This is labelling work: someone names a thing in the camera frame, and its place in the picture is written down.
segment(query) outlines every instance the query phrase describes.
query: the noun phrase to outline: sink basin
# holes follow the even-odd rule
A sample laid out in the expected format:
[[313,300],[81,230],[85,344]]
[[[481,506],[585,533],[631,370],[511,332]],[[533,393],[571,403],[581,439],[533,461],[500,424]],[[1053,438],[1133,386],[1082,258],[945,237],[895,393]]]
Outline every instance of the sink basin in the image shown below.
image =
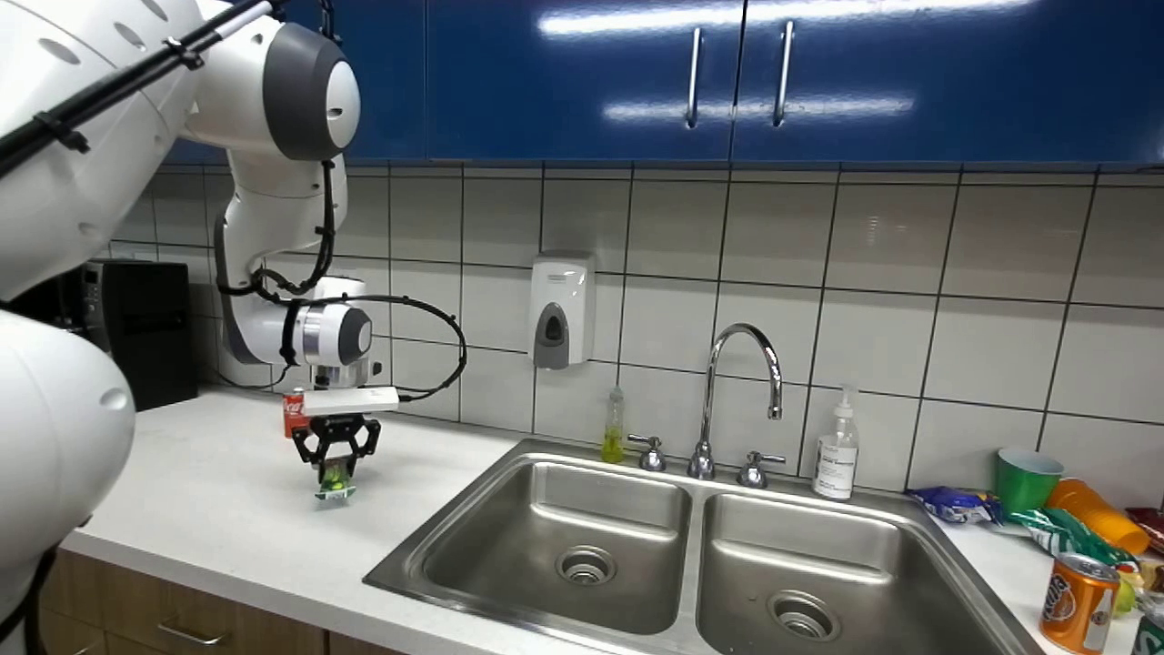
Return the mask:
[[704,506],[699,630],[716,653],[1001,653],[960,586],[895,512],[747,496]]
[[470,488],[366,584],[509,624],[673,625],[691,496],[613,467],[520,458]]
[[370,586],[599,653],[1041,653],[897,496],[816,500],[520,446]]

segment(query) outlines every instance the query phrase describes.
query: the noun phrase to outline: lower cabinet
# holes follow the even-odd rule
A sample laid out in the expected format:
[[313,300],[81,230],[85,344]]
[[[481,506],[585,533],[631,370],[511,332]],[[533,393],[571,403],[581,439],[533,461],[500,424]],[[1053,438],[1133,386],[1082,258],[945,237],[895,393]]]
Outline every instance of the lower cabinet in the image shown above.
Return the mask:
[[224,596],[63,553],[39,592],[46,655],[370,655]]

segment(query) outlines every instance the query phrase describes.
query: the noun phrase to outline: sink drain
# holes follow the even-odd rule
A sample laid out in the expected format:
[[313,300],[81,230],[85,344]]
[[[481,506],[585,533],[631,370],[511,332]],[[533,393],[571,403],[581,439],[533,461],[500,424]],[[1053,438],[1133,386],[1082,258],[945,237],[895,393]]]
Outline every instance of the sink drain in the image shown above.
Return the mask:
[[599,545],[577,545],[560,558],[560,580],[571,586],[604,586],[613,580],[613,558]]
[[812,641],[831,641],[840,632],[840,619],[829,612],[829,606],[805,592],[805,589],[776,596],[772,619],[783,630],[812,637]]

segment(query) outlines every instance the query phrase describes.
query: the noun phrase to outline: black appliance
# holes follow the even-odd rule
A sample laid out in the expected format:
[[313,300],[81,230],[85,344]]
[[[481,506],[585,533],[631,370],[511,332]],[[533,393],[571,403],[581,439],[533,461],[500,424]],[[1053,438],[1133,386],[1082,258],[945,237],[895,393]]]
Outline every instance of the black appliance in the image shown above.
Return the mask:
[[43,282],[9,310],[102,345],[132,381],[138,410],[195,396],[182,264],[89,264]]

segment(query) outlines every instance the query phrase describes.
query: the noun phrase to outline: wall-mounted soap dispenser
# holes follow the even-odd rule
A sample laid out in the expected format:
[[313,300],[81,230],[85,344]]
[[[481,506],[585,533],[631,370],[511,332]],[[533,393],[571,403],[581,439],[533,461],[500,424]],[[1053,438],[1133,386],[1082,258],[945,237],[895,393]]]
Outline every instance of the wall-mounted soap dispenser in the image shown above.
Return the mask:
[[533,369],[573,369],[594,344],[588,258],[538,258],[530,271],[530,357]]

